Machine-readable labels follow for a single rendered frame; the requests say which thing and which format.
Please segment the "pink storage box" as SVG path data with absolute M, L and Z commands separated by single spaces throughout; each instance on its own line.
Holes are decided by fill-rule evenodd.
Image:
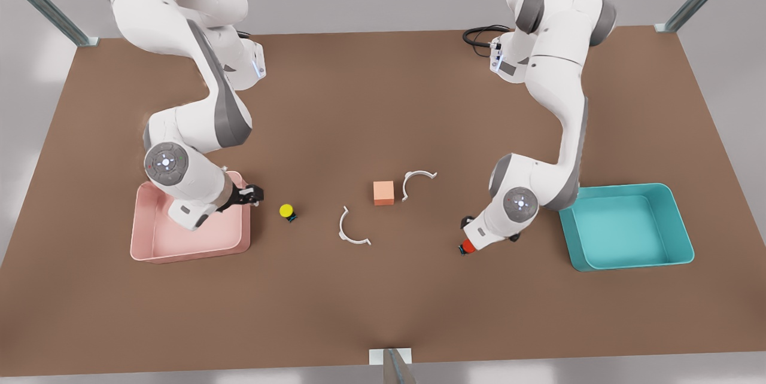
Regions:
M 154 264 L 214 258 L 242 253 L 251 245 L 251 207 L 233 205 L 214 212 L 203 225 L 189 231 L 170 218 L 171 197 L 150 181 L 136 193 L 130 255 Z

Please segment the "blue storage box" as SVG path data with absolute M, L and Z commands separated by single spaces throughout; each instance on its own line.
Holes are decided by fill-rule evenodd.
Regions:
M 672 190 L 662 183 L 582 187 L 559 212 L 580 272 L 689 264 L 695 251 Z

